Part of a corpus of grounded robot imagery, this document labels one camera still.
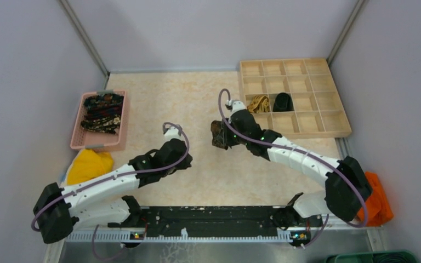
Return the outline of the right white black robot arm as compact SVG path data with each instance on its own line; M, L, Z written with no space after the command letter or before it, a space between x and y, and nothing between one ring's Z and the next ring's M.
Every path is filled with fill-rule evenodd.
M227 150L243 145L253 155L286 165L322 186L321 191L301 192L288 202L286 218L294 226L322 214L352 224L373 192L356 159L335 159L309 151L276 131L261 128L247 110L212 121L210 128L213 146Z

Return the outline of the dark brown patterned tie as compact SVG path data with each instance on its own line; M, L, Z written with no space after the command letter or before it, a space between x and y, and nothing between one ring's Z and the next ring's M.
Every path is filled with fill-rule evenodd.
M227 150L229 148L227 144L225 129L222 121L214 120L211 122L210 131L212 133L211 144L214 147Z

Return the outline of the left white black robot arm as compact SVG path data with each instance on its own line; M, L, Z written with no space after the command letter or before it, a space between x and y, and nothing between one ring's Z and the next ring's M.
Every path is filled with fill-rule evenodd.
M188 139L172 138L95 179L65 187L49 184L33 208L31 228L51 244L83 228L139 227L143 213L129 192L185 170L191 162Z

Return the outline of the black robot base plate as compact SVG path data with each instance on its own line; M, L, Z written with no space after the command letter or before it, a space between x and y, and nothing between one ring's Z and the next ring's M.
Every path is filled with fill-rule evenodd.
M141 207L109 228L145 228L147 237L191 238L275 237L291 227L320 227L319 216L302 219L294 211L273 206Z

